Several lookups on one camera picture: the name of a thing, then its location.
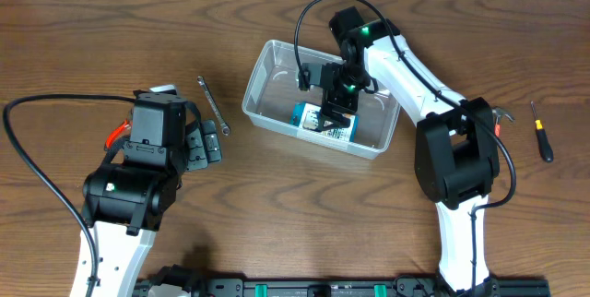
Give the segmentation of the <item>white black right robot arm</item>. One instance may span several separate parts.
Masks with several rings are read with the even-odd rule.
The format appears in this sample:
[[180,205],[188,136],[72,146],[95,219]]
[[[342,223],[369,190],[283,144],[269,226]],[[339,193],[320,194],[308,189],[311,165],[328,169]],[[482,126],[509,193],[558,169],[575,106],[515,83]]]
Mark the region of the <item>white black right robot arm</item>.
[[415,174],[437,209],[439,289],[449,296],[490,294],[482,217],[500,170],[490,105],[445,86],[384,17],[367,22],[349,7],[335,13],[329,29],[342,63],[306,65],[300,76],[323,90],[319,129],[349,127],[362,92],[389,90],[416,127]]

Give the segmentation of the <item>clear plastic container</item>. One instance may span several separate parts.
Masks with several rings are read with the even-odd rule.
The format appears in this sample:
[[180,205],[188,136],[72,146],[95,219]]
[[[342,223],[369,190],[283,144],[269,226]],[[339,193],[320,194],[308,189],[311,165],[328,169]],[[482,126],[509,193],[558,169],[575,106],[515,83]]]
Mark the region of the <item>clear plastic container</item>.
[[348,116],[350,127],[319,133],[323,91],[299,90],[298,73],[291,43],[265,43],[242,100],[254,125],[370,160],[388,149],[400,105],[384,85],[375,94],[360,93],[358,110]]

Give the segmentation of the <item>silver combination wrench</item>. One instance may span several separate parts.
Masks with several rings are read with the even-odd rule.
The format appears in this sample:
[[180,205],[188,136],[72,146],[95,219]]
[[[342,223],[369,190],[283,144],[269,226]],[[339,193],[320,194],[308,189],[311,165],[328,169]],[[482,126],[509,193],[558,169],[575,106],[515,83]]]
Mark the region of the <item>silver combination wrench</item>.
[[213,97],[213,94],[212,94],[212,92],[210,91],[210,89],[209,89],[209,87],[208,87],[207,83],[205,82],[205,79],[204,79],[203,77],[198,77],[198,78],[196,79],[196,81],[197,81],[197,83],[198,83],[198,84],[201,86],[201,88],[203,89],[203,91],[204,91],[204,93],[205,93],[205,96],[206,96],[206,99],[207,99],[207,101],[209,102],[209,104],[210,104],[210,106],[211,106],[211,109],[212,109],[212,111],[213,111],[214,115],[215,115],[215,116],[217,117],[217,119],[218,119],[218,123],[219,123],[219,126],[220,126],[220,128],[221,128],[221,132],[222,132],[222,134],[223,134],[224,136],[226,136],[226,137],[227,137],[227,136],[229,136],[229,135],[230,135],[230,133],[231,133],[230,126],[228,125],[228,123],[227,123],[227,122],[225,121],[225,119],[223,118],[223,115],[222,115],[222,113],[220,112],[220,110],[219,110],[219,108],[218,108],[218,106],[217,106],[217,104],[216,104],[216,102],[215,102],[215,99],[214,99],[214,97]]

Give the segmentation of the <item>small claw hammer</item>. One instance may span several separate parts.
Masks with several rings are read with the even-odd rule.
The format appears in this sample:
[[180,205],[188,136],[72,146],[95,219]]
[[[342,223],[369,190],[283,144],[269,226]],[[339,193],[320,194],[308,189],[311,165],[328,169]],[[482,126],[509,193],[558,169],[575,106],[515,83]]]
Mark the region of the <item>small claw hammer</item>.
[[492,113],[494,116],[494,133],[496,137],[501,135],[501,121],[503,118],[508,119],[511,123],[514,122],[515,118],[505,109],[502,107],[496,106],[492,108]]

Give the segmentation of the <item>orange handled pliers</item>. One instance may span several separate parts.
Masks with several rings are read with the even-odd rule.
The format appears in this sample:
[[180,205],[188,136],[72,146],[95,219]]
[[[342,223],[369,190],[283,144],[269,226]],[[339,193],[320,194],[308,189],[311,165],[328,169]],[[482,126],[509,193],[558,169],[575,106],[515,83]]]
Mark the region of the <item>orange handled pliers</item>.
[[108,136],[104,143],[104,149],[110,149],[112,144],[119,139],[125,131],[130,130],[132,127],[132,122],[128,119],[125,119],[119,126],[117,126]]

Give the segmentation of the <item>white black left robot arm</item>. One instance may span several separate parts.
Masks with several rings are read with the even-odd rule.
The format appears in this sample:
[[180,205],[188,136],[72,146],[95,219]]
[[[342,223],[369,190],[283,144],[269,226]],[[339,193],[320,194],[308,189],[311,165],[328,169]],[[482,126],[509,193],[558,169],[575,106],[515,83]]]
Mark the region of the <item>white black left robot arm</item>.
[[186,172],[222,159],[216,126],[173,85],[139,90],[130,134],[112,141],[83,184],[82,245],[73,296],[129,296]]

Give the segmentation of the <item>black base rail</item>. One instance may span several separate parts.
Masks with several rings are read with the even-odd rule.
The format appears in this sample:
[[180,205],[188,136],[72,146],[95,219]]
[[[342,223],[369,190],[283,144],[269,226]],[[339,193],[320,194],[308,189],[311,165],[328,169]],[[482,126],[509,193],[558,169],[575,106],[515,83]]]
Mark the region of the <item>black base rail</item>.
[[439,274],[378,280],[247,279],[208,276],[177,265],[136,283],[133,297],[550,297],[545,279],[484,279],[474,291],[452,291]]

